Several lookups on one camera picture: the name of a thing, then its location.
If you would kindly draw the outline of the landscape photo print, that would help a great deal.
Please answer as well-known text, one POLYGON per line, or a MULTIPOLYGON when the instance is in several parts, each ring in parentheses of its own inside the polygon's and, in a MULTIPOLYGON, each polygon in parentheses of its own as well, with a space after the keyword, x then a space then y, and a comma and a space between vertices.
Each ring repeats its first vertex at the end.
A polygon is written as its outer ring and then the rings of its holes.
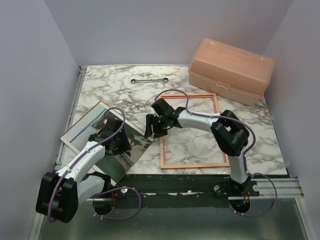
POLYGON ((77 155, 102 143, 104 156, 92 167, 118 183, 154 141, 116 109, 98 102, 60 138, 77 155))

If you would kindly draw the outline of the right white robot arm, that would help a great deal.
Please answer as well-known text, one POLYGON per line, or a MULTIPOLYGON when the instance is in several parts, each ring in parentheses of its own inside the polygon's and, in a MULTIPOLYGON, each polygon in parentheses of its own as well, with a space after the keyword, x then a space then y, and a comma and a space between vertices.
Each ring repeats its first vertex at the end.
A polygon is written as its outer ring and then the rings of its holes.
POLYGON ((250 175, 245 162, 245 147, 250 133, 230 110, 223 113, 192 112, 185 107, 174 109, 163 98, 152 105, 154 114, 146 115, 144 137, 160 138, 172 128, 189 128, 212 133, 220 150, 228 156, 230 191, 241 196, 248 190, 250 175))

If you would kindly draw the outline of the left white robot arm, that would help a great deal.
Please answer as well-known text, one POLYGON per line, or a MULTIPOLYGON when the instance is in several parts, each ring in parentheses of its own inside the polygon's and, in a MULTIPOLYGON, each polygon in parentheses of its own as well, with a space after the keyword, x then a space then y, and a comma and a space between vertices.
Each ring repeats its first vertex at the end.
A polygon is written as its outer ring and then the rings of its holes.
POLYGON ((69 223, 79 204, 92 196, 107 197, 111 177, 90 169, 108 153, 119 155, 131 150, 124 122, 108 119, 103 129, 91 134, 80 153, 57 172, 47 172, 41 179, 35 210, 49 222, 69 223))

